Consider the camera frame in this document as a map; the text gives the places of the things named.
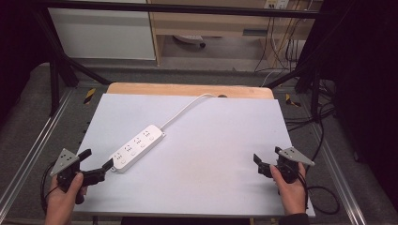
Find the white cabinet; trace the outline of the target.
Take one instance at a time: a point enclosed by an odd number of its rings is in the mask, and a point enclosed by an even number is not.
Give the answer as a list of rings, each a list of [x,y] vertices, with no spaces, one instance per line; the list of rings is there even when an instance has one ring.
[[[147,13],[61,8],[49,12],[69,57],[155,59]]]

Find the white power strip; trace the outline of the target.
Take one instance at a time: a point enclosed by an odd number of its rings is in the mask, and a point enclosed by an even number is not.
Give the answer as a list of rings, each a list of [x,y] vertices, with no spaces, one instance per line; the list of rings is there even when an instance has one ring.
[[[130,141],[111,154],[114,173],[124,173],[154,146],[160,143],[165,137],[165,133],[154,125],[146,127],[134,136]]]

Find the person's left hand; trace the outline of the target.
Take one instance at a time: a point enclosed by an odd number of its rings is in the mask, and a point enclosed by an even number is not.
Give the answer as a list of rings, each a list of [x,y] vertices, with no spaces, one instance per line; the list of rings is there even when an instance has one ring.
[[[46,218],[71,218],[75,206],[75,198],[78,193],[85,193],[83,187],[84,176],[78,172],[71,182],[67,192],[57,186],[56,177],[52,178],[50,185],[51,193],[48,196],[48,208]]]

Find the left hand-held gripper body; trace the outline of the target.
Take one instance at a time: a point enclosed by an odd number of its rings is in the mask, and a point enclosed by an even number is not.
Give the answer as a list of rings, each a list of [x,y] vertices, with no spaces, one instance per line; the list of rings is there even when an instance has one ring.
[[[84,176],[83,187],[94,186],[105,180],[107,172],[102,169],[102,166],[95,170],[82,171],[80,165],[81,161],[78,155],[63,149],[54,163],[50,176],[56,177],[57,186],[64,192],[69,190],[71,182],[77,173],[81,173]]]

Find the black metal frame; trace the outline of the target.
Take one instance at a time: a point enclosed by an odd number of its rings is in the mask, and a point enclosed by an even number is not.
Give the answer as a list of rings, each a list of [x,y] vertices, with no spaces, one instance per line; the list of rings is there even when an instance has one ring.
[[[331,16],[330,12],[318,12],[313,10],[290,9],[256,9],[248,7],[211,7],[194,5],[170,5],[170,4],[141,4],[141,3],[117,3],[98,1],[69,1],[69,0],[33,0],[31,2],[31,14],[35,18],[42,34],[49,45],[52,110],[55,114],[59,107],[58,75],[67,86],[75,87],[79,81],[72,70],[76,68],[86,76],[104,85],[112,82],[79,64],[64,53],[56,31],[50,27],[50,22],[43,16],[47,8],[110,10],[110,11],[135,11],[155,13],[179,13],[179,14],[209,14],[245,17],[269,17],[269,18],[295,18],[295,19],[324,19]]]

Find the wooden desk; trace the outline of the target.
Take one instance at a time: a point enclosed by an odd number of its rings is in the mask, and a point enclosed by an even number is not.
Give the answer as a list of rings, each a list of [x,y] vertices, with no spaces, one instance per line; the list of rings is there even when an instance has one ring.
[[[148,4],[175,4],[212,7],[264,9],[266,0],[146,0]],[[324,0],[289,0],[286,9],[318,11]],[[313,27],[313,19],[260,18],[209,14],[149,14],[156,61],[162,58],[167,36],[257,38],[266,49],[265,57],[276,68],[290,39],[304,41]]]

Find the aluminium rail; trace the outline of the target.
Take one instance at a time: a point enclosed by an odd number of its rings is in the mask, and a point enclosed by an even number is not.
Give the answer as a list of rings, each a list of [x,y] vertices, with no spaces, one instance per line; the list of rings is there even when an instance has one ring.
[[[51,137],[54,128],[66,109],[70,97],[74,92],[75,90],[73,88],[66,89],[59,101],[60,106],[58,109],[53,115],[46,118],[45,124],[40,129],[40,132],[35,136],[35,141],[28,147],[24,148],[24,150],[26,150],[26,154],[23,157],[23,162],[19,164],[18,171],[12,176],[12,180],[8,184],[8,187],[0,196],[0,223],[5,219],[9,209],[18,197],[23,184],[35,166],[43,148]]]
[[[366,225],[366,219],[362,214],[362,211],[356,201],[356,198],[354,197],[350,186],[348,185],[347,180],[345,179],[342,169],[340,168],[334,155],[331,152],[328,141],[326,140],[326,138],[322,138],[323,132],[321,127],[318,124],[312,124],[312,129],[314,131],[314,135],[319,140],[320,153],[325,160],[325,163],[331,175],[331,179],[337,189],[339,197],[344,206],[344,210],[346,211],[348,218],[351,221],[351,224]]]

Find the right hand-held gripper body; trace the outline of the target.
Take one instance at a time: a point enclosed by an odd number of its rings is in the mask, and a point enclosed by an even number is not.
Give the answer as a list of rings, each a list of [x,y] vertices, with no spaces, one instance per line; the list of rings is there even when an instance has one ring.
[[[294,183],[297,179],[302,180],[299,173],[299,163],[314,166],[315,163],[300,153],[295,147],[282,149],[278,155],[275,167],[280,171],[284,181],[288,184]]]

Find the yellow black tape strip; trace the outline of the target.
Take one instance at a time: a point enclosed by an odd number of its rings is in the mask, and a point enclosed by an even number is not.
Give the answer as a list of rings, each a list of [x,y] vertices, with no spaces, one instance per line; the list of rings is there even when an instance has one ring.
[[[301,104],[299,102],[293,101],[292,98],[290,97],[290,95],[287,94],[287,93],[285,94],[285,103],[287,105],[293,105],[295,107],[301,107]]]
[[[95,92],[96,92],[96,88],[91,88],[91,89],[87,92],[87,94],[86,94],[86,96],[85,96],[85,98],[84,98],[84,105],[90,103],[90,101],[91,101],[92,97],[94,96]]]

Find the white wall outlet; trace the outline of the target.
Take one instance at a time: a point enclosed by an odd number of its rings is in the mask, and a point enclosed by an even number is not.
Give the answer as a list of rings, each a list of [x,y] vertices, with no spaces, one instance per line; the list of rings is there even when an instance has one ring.
[[[286,9],[289,0],[266,0],[264,8],[270,9]]]

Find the grey power strip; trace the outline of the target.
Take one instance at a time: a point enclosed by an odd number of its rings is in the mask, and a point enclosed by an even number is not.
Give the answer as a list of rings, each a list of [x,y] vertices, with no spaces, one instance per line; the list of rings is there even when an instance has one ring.
[[[206,44],[201,36],[178,36],[175,35],[175,38],[179,41],[190,43],[190,44],[197,44],[201,48],[205,48]]]

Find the person's right hand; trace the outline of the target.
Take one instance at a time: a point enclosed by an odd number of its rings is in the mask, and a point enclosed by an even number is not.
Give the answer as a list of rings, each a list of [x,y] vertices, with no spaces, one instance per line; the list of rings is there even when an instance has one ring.
[[[273,180],[280,192],[284,213],[287,216],[306,213],[305,187],[296,180],[288,184],[284,181],[280,171],[273,165],[270,166]]]

